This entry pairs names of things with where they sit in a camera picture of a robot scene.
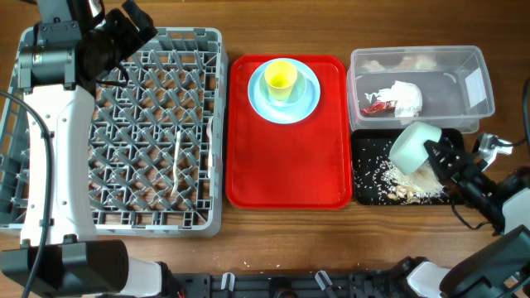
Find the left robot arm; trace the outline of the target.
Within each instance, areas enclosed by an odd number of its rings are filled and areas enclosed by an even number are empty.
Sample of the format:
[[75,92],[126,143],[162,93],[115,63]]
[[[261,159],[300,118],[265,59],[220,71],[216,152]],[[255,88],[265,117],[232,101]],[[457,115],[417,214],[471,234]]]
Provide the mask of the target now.
[[100,241],[88,194],[89,127],[96,88],[156,34],[133,1],[93,12],[87,1],[40,1],[33,42],[19,52],[17,104],[30,132],[29,193],[21,246],[2,273],[41,297],[162,297],[168,272]]

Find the red snack wrapper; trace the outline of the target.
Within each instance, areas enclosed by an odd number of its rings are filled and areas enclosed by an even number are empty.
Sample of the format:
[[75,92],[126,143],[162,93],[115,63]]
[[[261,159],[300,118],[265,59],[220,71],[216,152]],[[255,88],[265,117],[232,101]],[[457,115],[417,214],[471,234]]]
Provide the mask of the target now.
[[375,113],[379,113],[379,112],[383,112],[383,111],[387,111],[387,110],[393,111],[395,108],[396,108],[396,101],[380,101],[380,100],[378,100],[375,103],[373,103],[371,106],[362,109],[361,110],[361,114],[363,116],[367,117],[369,115],[372,115],[372,114],[375,114]]

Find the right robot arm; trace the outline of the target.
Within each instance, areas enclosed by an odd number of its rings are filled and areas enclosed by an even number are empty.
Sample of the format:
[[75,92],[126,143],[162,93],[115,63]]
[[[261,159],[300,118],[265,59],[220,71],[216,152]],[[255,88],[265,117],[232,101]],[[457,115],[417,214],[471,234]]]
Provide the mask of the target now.
[[407,276],[419,297],[515,297],[529,294],[529,168],[519,167],[499,183],[483,173],[484,161],[439,142],[423,144],[439,180],[453,186],[499,236],[451,269],[424,261]]

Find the yellow plastic cup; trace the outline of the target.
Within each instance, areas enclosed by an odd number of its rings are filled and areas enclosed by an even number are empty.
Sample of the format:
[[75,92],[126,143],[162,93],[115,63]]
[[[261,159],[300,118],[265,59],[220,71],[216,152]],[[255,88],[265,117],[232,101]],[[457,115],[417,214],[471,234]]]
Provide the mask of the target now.
[[272,98],[284,101],[291,95],[298,71],[292,62],[273,60],[265,69],[263,76]]

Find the cream plastic spoon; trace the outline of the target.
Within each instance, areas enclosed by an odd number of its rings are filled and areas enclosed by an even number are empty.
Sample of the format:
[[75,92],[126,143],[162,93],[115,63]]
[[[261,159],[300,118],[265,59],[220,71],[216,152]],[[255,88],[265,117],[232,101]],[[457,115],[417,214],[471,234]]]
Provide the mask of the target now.
[[208,137],[209,150],[213,149],[213,116],[208,120],[206,127],[206,136]]

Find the green bowl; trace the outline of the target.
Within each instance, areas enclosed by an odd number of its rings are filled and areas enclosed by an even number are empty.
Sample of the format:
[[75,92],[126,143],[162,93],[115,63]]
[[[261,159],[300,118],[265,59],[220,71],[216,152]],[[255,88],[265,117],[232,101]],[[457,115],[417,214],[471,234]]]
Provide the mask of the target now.
[[416,171],[428,158],[426,141],[438,142],[442,130],[432,125],[415,122],[406,127],[393,143],[389,160],[404,174]]

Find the white napkin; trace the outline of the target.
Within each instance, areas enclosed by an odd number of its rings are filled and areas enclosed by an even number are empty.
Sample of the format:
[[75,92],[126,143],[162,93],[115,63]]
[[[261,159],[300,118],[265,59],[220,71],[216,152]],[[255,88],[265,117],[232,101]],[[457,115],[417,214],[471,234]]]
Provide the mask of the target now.
[[375,93],[365,93],[370,106],[376,101],[396,101],[393,110],[395,118],[412,118],[419,115],[423,100],[421,90],[412,83],[395,81],[390,88],[380,89]]

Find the light blue bowl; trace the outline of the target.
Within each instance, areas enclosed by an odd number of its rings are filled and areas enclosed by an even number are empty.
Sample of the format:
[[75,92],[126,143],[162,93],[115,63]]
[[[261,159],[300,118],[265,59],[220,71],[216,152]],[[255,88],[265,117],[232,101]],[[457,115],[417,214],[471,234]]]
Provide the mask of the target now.
[[290,95],[283,100],[275,99],[268,91],[267,82],[264,75],[262,74],[259,80],[259,94],[264,98],[264,100],[270,103],[272,106],[277,106],[280,108],[286,108],[297,103],[306,92],[306,79],[302,72],[297,71],[296,82],[293,85]]

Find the cream plastic fork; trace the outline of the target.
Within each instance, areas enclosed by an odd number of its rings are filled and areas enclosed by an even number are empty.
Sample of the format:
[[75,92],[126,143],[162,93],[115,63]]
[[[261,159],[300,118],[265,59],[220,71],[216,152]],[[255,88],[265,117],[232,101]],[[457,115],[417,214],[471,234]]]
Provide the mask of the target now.
[[179,151],[181,146],[181,130],[177,129],[176,131],[176,143],[175,143],[175,150],[174,150],[174,161],[172,166],[172,174],[173,174],[173,186],[171,189],[171,195],[175,195],[178,189],[178,159],[179,159]]

